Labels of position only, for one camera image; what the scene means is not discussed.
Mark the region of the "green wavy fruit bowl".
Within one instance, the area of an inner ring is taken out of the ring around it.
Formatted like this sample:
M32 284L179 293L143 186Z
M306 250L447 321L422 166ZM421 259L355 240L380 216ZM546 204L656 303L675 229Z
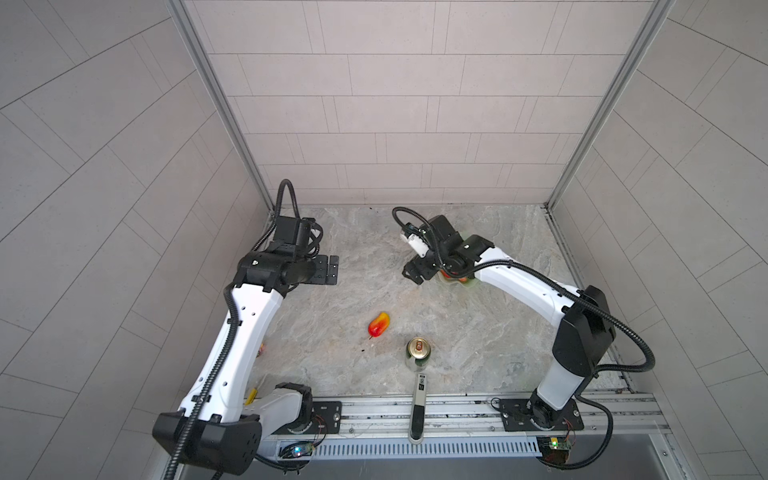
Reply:
M462 277L453 278L446 274L445 271L440 270L437 278L444 284L449 286L462 286L464 288L473 288L478 284L478 280L475 278Z

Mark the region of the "right circuit board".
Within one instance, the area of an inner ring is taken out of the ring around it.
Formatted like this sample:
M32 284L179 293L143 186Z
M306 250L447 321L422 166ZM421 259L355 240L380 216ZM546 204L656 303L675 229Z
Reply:
M537 437L539 460L556 466L565 465L570 457L572 442L566 437Z

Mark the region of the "red yellow fake pear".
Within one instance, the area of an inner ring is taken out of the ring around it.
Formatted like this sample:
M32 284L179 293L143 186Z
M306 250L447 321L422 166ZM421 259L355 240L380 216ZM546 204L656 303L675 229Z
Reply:
M380 337L390 326L391 319L387 312L381 312L367 327L370 338Z

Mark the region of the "green drink can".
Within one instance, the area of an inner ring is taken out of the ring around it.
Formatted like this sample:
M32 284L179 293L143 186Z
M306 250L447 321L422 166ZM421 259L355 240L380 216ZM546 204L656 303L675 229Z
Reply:
M423 371L432 354L430 343L422 337L412 338L406 345L406 365L414 372Z

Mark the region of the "black white handheld tool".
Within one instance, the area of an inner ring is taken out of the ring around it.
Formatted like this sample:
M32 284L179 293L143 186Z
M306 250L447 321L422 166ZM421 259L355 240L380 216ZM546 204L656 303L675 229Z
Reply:
M426 385L426 375L424 373L418 373L416 376L408 430L408 440L414 445L419 445L424 440Z

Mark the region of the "circuit board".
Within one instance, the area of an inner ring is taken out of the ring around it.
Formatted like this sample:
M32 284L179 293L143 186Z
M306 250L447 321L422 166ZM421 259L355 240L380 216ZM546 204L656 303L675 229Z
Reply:
M311 457L315 451L316 444L314 442L296 442L284 446L278 457L281 460L300 459L305 457Z
M539 460L556 466L565 465L570 457L572 442L566 437L537 437Z

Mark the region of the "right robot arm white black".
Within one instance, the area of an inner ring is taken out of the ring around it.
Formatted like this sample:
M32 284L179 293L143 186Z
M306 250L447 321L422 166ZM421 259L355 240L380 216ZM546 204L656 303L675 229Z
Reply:
M416 252L403 267L420 285L437 274L478 280L530 307L556 329L554 360L526 402L498 402L496 408L523 428L552 430L576 413L576 396L598 374L599 362L616 337L614 317L603 292L582 291L521 264L479 235L467 238L443 215L426 219L406 207L392 211L401 238Z

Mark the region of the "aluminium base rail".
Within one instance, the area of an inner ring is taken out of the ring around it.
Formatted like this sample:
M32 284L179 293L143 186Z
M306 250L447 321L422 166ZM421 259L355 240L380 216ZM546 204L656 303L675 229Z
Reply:
M439 438L491 438L504 436L602 435L608 417L613 418L613 433L665 434L668 421L651 394L615 393L609 390L588 392L583 402L566 404L555 427L539 430L527 418L525 394L430 394L426 398L423 433L426 441ZM328 428L326 439L402 439L406 440L412 415L408 395L319 398L313 413Z

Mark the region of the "left circuit board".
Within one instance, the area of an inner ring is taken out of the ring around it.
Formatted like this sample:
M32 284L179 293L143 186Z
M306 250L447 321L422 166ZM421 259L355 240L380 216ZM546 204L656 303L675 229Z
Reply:
M315 451L316 444L314 442L296 442L284 446L278 457L281 460L300 459L305 457L311 457Z

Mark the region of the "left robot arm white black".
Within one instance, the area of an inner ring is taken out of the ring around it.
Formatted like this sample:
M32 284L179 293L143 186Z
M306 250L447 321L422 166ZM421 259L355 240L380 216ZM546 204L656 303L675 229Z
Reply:
M339 259L319 252L323 229L312 218L279 216L239 262L223 289L227 315L195 384L174 412L158 416L153 438L169 454L163 474L181 465L240 475L258 459L261 441L289 428L303 432L315 416L310 387L279 383L244 411L251 369L269 325L297 286L334 285Z

